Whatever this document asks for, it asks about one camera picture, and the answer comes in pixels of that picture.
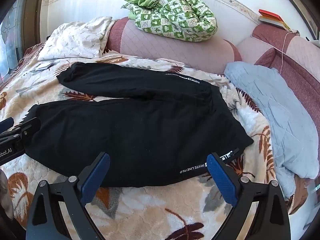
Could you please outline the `white floral pillow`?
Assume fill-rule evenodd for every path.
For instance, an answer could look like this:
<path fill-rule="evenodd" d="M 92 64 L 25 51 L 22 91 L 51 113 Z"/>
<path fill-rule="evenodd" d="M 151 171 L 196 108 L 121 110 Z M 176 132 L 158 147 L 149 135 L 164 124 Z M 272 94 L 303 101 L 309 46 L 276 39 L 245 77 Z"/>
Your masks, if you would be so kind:
<path fill-rule="evenodd" d="M 102 57 L 111 28 L 112 17 L 96 17 L 89 22 L 74 21 L 57 27 L 39 53 L 38 61 L 67 58 Z"/>

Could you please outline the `stack of books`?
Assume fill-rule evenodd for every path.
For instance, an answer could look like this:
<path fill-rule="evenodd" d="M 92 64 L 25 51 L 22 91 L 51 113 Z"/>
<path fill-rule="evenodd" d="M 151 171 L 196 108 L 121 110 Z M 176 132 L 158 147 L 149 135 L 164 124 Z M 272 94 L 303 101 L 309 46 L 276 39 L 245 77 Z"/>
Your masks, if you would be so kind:
<path fill-rule="evenodd" d="M 291 28 L 283 21 L 283 19 L 278 14 L 263 9 L 259 9 L 259 14 L 260 22 L 273 25 L 286 31 L 291 31 Z"/>

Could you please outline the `light blue quilted blanket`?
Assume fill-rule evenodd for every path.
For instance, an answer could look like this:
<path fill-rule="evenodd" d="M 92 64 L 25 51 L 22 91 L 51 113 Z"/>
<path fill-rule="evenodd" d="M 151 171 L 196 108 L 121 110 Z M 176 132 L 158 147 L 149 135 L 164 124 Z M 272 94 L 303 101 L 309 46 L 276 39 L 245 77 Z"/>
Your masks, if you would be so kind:
<path fill-rule="evenodd" d="M 296 190 L 295 176 L 318 175 L 315 123 L 276 69 L 237 61 L 227 64 L 224 75 L 253 99 L 268 120 L 276 178 L 285 198 L 290 198 Z"/>

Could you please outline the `green white patterned quilt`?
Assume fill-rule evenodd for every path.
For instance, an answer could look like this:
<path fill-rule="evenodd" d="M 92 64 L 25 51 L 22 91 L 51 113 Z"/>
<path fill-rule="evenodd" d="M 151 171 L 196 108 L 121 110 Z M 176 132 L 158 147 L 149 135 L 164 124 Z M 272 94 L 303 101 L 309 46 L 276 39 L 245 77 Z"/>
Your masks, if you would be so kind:
<path fill-rule="evenodd" d="M 187 42 L 210 39 L 218 29 L 211 9 L 201 0 L 124 0 L 129 19 L 146 33 Z"/>

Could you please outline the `leaf-patterned fleece blanket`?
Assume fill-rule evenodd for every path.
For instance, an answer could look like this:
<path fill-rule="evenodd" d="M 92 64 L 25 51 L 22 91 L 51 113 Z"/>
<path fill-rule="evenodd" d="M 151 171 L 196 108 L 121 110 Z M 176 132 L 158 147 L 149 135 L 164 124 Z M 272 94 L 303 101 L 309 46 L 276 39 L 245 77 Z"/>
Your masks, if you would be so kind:
<path fill-rule="evenodd" d="M 75 100 L 98 102 L 98 96 L 75 92 L 57 80 L 71 59 L 39 61 L 43 44 L 25 52 L 8 83 L 1 88 L 1 119 L 22 122 L 35 104 Z M 219 87 L 233 116 L 253 139 L 253 145 L 231 163 L 239 175 L 254 182 L 275 178 L 271 130 L 255 102 L 217 72 L 207 73 L 168 59 L 150 60 L 119 53 L 106 53 L 100 63 L 115 63 L 183 74 Z M 6 177 L 2 189 L 11 199 L 11 213 L 26 226 L 31 201 L 39 181 L 61 182 L 65 177 L 23 155 L 2 166 Z M 218 191 L 212 177 L 203 175 L 164 187 L 100 188 L 87 210 L 106 239 L 211 239 L 227 217 L 231 206 Z"/>

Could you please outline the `pink quilted bolster cushion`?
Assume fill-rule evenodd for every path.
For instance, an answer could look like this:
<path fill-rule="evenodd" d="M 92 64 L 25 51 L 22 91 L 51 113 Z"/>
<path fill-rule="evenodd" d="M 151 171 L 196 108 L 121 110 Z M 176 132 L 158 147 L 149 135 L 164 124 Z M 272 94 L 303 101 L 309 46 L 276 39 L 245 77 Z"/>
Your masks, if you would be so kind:
<path fill-rule="evenodd" d="M 145 59 L 167 59 L 204 72 L 223 74 L 226 64 L 241 61 L 237 48 L 229 41 L 212 37 L 203 42 L 185 42 L 139 30 L 127 17 L 111 28 L 106 49 Z"/>

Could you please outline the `brown wooden window frame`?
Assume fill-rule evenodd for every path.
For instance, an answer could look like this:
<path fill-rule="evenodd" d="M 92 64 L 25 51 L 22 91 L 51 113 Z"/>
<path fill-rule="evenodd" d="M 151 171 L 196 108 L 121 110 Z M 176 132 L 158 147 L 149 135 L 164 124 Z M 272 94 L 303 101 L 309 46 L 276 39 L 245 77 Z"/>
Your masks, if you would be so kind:
<path fill-rule="evenodd" d="M 42 0 L 24 0 L 22 14 L 22 50 L 40 43 L 40 11 Z"/>

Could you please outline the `black pants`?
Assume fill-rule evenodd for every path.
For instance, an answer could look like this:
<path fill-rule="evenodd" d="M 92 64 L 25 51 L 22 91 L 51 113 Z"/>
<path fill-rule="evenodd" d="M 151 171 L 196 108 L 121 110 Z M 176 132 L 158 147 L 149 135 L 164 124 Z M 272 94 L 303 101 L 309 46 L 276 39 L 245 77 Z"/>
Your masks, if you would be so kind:
<path fill-rule="evenodd" d="M 40 130 L 29 157 L 64 176 L 99 153 L 110 156 L 103 187 L 165 186 L 198 176 L 211 153 L 240 155 L 253 144 L 217 86 L 193 77 L 106 63 L 74 63 L 57 77 L 101 101 L 31 107 Z"/>

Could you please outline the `stained glass window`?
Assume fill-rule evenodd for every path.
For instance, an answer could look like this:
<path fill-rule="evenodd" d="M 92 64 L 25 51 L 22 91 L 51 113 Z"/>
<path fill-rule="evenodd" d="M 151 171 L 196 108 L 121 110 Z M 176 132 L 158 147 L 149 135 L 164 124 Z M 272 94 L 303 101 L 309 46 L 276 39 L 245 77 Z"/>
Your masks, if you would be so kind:
<path fill-rule="evenodd" d="M 9 78 L 22 58 L 21 24 L 24 2 L 25 0 L 16 0 L 1 22 L 1 84 Z"/>

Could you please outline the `pink quilted corner cushion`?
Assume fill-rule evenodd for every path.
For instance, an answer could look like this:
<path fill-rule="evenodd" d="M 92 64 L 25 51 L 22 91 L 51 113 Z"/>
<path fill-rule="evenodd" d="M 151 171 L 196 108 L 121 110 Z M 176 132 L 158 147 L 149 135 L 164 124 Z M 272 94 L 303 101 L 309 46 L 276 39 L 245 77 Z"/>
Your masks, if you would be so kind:
<path fill-rule="evenodd" d="M 260 24 L 235 46 L 242 61 L 275 68 L 319 125 L 319 48 L 296 34 Z"/>

